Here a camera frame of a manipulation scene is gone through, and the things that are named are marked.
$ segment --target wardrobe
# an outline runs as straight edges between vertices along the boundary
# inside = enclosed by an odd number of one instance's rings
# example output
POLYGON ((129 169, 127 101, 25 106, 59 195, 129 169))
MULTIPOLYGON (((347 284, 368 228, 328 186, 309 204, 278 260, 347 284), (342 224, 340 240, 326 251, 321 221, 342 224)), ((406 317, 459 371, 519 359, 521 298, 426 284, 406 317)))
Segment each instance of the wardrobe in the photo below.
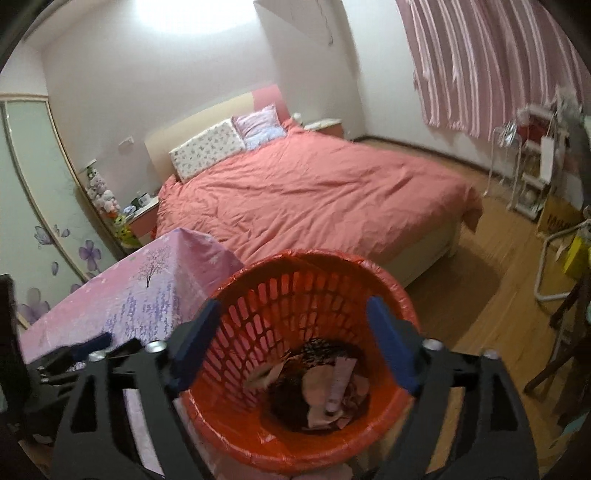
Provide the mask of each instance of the wardrobe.
POLYGON ((47 98, 0 97, 0 274, 14 280, 22 325, 124 255, 72 168, 47 98))

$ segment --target bed frame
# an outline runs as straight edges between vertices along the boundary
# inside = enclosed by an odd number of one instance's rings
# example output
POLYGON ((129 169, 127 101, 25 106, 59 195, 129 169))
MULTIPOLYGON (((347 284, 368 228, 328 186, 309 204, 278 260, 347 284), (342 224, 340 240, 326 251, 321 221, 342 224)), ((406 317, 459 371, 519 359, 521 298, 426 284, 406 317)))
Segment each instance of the bed frame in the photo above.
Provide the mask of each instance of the bed frame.
MULTIPOLYGON (((173 148, 232 115, 246 115, 270 103, 275 103, 280 121, 290 117, 279 87, 271 85, 213 105, 149 135, 145 145, 162 183, 174 174, 174 167, 168 156, 173 148)), ((460 225, 461 220, 458 219, 433 229, 417 243, 391 260, 382 262, 380 266, 406 287, 441 257, 456 252, 460 225)))

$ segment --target pink nightstand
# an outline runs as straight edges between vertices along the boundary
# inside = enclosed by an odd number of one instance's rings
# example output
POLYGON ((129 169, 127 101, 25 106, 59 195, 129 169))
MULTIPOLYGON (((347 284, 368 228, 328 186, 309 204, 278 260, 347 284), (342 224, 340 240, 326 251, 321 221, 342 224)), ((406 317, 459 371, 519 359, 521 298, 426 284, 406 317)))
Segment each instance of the pink nightstand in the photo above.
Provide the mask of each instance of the pink nightstand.
POLYGON ((149 204, 135 212, 134 217, 129 221, 129 228, 142 245, 152 241, 152 230, 156 227, 157 218, 158 197, 154 197, 149 204))

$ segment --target curtain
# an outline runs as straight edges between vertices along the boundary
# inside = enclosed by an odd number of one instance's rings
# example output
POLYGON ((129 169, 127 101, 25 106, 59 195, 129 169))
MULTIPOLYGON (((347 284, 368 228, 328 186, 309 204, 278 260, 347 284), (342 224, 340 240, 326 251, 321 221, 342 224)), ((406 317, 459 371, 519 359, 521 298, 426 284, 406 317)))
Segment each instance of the curtain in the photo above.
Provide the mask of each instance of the curtain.
POLYGON ((427 125, 492 138, 528 103, 572 87, 591 102, 591 74, 536 0, 397 0, 427 125))

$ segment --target pillow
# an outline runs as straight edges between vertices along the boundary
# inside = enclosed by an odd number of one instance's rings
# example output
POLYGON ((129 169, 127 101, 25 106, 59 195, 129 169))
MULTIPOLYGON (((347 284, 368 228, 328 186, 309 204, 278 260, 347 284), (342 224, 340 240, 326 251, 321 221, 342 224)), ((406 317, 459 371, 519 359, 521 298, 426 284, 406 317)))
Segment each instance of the pillow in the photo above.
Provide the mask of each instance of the pillow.
POLYGON ((180 181, 187 183, 203 170, 244 150, 244 142, 231 119, 195 135, 169 155, 180 181))
POLYGON ((247 150, 254 150, 271 140, 286 135, 279 123, 274 103, 248 115, 234 116, 232 121, 244 140, 247 150))

